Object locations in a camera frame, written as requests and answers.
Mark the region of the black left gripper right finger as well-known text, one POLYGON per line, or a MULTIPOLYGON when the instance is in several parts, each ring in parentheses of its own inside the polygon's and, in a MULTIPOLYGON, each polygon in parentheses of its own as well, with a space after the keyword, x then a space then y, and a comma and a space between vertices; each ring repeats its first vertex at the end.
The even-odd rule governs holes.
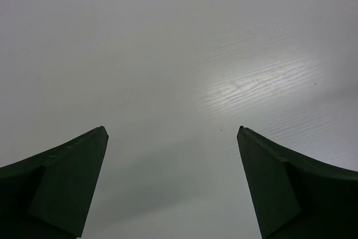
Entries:
POLYGON ((237 141, 262 238, 357 238, 357 172, 241 126, 237 141))

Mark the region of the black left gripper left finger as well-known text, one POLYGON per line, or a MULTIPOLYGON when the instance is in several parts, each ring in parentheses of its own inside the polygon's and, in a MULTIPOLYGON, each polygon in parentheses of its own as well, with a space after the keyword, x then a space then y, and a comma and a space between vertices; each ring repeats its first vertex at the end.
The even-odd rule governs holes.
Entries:
POLYGON ((99 126, 1 167, 1 238, 80 238, 108 140, 99 126))

